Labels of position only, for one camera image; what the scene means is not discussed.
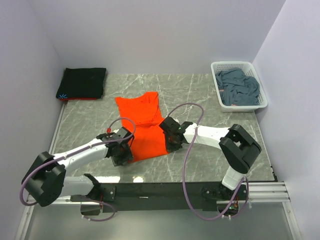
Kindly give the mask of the orange t shirt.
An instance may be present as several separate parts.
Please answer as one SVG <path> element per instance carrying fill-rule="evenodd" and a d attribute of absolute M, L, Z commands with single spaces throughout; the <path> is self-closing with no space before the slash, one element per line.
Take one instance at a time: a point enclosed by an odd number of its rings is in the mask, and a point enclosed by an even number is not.
<path fill-rule="evenodd" d="M 139 162 L 168 154 L 165 135 L 159 127 L 164 120 L 156 91 L 148 91 L 136 98 L 116 97 L 119 114 L 136 126 L 130 146 L 133 160 Z"/>

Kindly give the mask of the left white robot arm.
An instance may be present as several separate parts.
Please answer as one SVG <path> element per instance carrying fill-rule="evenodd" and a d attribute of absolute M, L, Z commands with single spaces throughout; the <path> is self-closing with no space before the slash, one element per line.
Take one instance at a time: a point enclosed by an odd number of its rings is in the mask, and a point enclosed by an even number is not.
<path fill-rule="evenodd" d="M 114 166 L 122 166 L 133 159 L 129 141 L 134 134 L 121 127 L 115 132 L 99 134 L 88 143 L 72 150 L 49 154 L 40 153 L 21 181 L 35 203 L 42 207 L 52 204 L 59 197 L 82 196 L 86 201 L 112 202 L 114 193 L 107 193 L 91 174 L 68 177 L 80 167 L 91 162 L 110 158 Z"/>

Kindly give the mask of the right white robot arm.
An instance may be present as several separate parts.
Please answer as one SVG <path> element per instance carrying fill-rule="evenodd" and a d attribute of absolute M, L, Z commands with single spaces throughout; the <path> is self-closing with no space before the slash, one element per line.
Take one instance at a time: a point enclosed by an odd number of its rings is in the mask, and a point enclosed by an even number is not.
<path fill-rule="evenodd" d="M 251 169 L 262 148 L 258 142 L 239 124 L 231 127 L 211 127 L 190 121 L 180 124 L 168 116 L 160 124 L 164 133 L 166 150 L 171 153 L 183 144 L 201 144 L 220 149 L 229 167 L 224 175 L 219 193 L 230 200 L 237 194 L 237 185 Z"/>

